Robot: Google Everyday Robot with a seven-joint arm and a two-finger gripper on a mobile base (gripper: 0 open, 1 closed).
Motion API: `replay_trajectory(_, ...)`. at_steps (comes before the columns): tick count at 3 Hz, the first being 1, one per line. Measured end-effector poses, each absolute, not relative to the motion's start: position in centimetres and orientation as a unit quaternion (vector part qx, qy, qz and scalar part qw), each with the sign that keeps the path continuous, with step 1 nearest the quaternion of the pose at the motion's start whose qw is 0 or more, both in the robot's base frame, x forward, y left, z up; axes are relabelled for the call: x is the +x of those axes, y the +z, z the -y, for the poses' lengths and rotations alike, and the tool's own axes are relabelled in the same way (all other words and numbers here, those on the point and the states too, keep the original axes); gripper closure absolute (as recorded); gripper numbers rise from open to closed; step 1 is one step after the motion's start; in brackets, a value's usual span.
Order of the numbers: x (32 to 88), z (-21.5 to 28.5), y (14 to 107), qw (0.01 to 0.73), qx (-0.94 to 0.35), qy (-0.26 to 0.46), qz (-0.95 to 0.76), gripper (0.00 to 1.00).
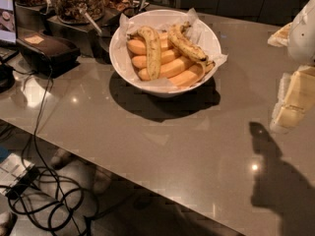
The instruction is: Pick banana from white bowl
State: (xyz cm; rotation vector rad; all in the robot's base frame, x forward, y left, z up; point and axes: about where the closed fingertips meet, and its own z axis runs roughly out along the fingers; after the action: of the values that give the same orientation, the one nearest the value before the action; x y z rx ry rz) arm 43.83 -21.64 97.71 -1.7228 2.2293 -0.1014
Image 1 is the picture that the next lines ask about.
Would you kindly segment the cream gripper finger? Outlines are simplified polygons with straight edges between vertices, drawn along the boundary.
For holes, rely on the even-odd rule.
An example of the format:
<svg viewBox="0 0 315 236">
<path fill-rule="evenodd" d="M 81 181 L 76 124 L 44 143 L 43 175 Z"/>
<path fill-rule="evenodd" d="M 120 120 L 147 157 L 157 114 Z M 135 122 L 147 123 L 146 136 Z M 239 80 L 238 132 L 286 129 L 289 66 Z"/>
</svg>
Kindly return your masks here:
<svg viewBox="0 0 315 236">
<path fill-rule="evenodd" d="M 287 47 L 290 28 L 291 23 L 288 23 L 279 30 L 277 30 L 269 37 L 268 44 L 275 47 Z"/>
<path fill-rule="evenodd" d="M 297 127 L 315 105 L 315 67 L 301 65 L 293 74 L 284 73 L 279 85 L 270 128 L 287 133 Z"/>
</svg>

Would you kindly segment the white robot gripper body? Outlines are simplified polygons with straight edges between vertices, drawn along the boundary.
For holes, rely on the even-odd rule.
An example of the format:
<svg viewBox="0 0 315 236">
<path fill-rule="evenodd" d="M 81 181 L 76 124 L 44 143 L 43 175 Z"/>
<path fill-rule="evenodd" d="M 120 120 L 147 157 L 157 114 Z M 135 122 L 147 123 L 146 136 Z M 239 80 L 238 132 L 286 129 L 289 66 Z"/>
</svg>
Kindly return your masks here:
<svg viewBox="0 0 315 236">
<path fill-rule="evenodd" d="M 294 18 L 287 50 L 299 64 L 315 65 L 315 0 L 309 0 Z"/>
</svg>

